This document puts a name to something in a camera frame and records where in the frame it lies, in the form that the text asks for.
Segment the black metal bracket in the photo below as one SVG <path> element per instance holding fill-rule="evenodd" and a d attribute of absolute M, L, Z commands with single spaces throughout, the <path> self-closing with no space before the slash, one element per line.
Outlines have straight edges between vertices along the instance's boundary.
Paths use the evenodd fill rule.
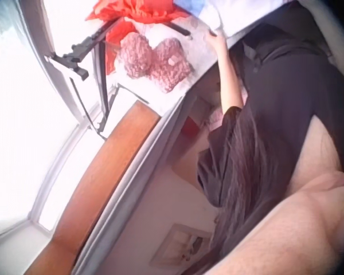
<path fill-rule="evenodd" d="M 105 23 L 96 33 L 87 37 L 82 43 L 72 45 L 72 52 L 64 54 L 62 57 L 56 53 L 45 57 L 47 62 L 70 78 L 80 78 L 86 80 L 89 73 L 86 69 L 78 66 L 88 53 L 92 52 L 94 61 L 94 74 L 101 101 L 103 119 L 99 125 L 99 132 L 102 132 L 110 114 L 110 106 L 107 95 L 107 83 L 105 77 L 105 36 L 107 32 L 116 24 L 118 18 Z"/>

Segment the red fabric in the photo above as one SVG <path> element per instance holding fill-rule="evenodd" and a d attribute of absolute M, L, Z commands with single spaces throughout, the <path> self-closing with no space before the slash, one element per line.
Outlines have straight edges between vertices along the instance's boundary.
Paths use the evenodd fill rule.
<path fill-rule="evenodd" d="M 105 40 L 111 44 L 120 46 L 121 40 L 128 33 L 137 33 L 135 26 L 132 22 L 127 22 L 124 19 L 121 19 L 117 24 L 107 33 Z M 105 50 L 105 70 L 106 74 L 110 74 L 115 70 L 115 59 L 116 53 L 110 48 L 106 47 Z"/>
<path fill-rule="evenodd" d="M 99 0 L 87 20 L 110 21 L 117 17 L 129 17 L 148 24 L 187 16 L 186 12 L 173 5 L 173 0 Z"/>

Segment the wooden ledge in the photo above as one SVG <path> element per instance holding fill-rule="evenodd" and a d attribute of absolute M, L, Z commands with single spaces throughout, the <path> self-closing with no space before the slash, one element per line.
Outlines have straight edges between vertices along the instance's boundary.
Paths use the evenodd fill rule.
<path fill-rule="evenodd" d="M 121 178 L 159 120 L 137 101 L 103 144 L 66 206 L 52 240 L 26 275 L 69 275 Z"/>

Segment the window glass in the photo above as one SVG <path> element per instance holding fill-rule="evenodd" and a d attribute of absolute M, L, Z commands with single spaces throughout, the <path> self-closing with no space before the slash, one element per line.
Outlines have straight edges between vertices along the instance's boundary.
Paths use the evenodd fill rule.
<path fill-rule="evenodd" d="M 103 144 L 93 130 L 87 130 L 74 148 L 53 185 L 40 216 L 40 224 L 52 230 L 76 186 Z"/>
<path fill-rule="evenodd" d="M 128 90 L 120 89 L 111 108 L 105 125 L 104 137 L 109 137 L 122 117 L 136 102 L 136 97 Z M 101 121 L 101 113 L 95 119 L 95 125 Z M 51 231 L 71 199 L 81 177 L 84 175 L 91 161 L 103 144 L 103 139 L 91 129 L 87 130 L 77 146 L 74 148 L 67 162 L 63 166 L 41 213 L 39 223 Z"/>
<path fill-rule="evenodd" d="M 0 18 L 0 232 L 27 217 L 77 124 L 31 48 L 5 20 Z"/>

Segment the wall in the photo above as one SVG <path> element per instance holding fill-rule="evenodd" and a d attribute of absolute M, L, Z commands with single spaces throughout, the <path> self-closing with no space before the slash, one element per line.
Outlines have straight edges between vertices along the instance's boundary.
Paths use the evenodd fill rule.
<path fill-rule="evenodd" d="M 0 275 L 23 274 L 49 241 L 30 222 L 0 238 Z"/>
<path fill-rule="evenodd" d="M 212 232 L 216 209 L 204 195 L 164 168 L 152 180 L 115 247 L 97 275 L 175 275 L 149 266 L 174 223 Z"/>

